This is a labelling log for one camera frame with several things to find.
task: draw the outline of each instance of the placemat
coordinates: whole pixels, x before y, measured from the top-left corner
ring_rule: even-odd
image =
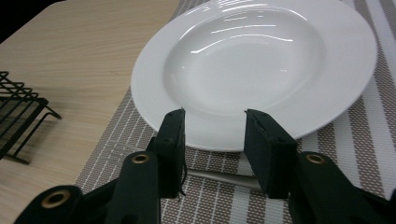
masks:
[[[172,19],[203,2],[181,0]],[[378,45],[375,75],[348,111],[299,139],[299,150],[329,156],[355,186],[389,199],[396,188],[395,1],[343,2],[356,9],[375,32]],[[76,185],[86,193],[116,178],[120,172],[118,162],[131,153],[122,144],[146,148],[154,135],[134,107],[128,90]],[[186,161],[194,169],[252,175],[243,153],[188,147]],[[180,202],[162,200],[163,223],[291,223],[287,201],[270,200],[259,192],[190,176],[183,189],[187,197]]]

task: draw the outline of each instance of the white plate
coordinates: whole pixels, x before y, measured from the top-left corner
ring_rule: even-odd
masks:
[[[154,130],[184,107],[188,146],[240,151],[246,109],[302,137],[358,99],[375,60],[372,30],[340,1],[210,1],[150,39],[134,66],[132,95]]]

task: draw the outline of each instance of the black plastic part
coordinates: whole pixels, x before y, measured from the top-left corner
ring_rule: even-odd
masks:
[[[295,174],[289,198],[293,223],[389,223],[328,157],[315,152],[300,153]]]
[[[78,223],[101,224],[105,222],[117,181],[118,179],[114,179],[82,197],[76,213]]]
[[[106,215],[107,224],[160,223],[157,156],[136,152],[124,160]]]
[[[271,199],[287,199],[295,166],[295,141],[270,115],[249,109],[244,152],[262,192]]]
[[[78,223],[75,216],[82,192],[76,186],[58,186],[35,197],[15,221],[16,224]]]
[[[176,198],[181,191],[185,163],[185,110],[179,109],[165,115],[163,124],[148,147],[158,156],[161,198]]]

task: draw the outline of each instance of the dish rack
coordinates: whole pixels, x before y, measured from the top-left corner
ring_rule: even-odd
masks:
[[[0,71],[0,160],[8,157],[29,164],[29,161],[18,158],[23,146],[48,115],[56,119],[62,117],[48,106],[49,102],[45,98],[38,97],[37,92],[25,87],[22,82],[12,82],[7,76],[8,72]],[[44,109],[49,112],[35,122]],[[22,137],[23,141],[10,153]]]

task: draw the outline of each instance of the brass screw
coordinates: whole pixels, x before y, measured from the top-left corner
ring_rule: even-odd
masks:
[[[41,206],[44,208],[53,208],[65,203],[70,198],[70,191],[67,189],[60,189],[48,195]]]
[[[326,162],[321,156],[316,154],[306,155],[306,159],[316,164],[323,164]]]
[[[140,154],[132,158],[132,162],[135,164],[145,163],[148,160],[149,160],[149,156],[146,154]]]

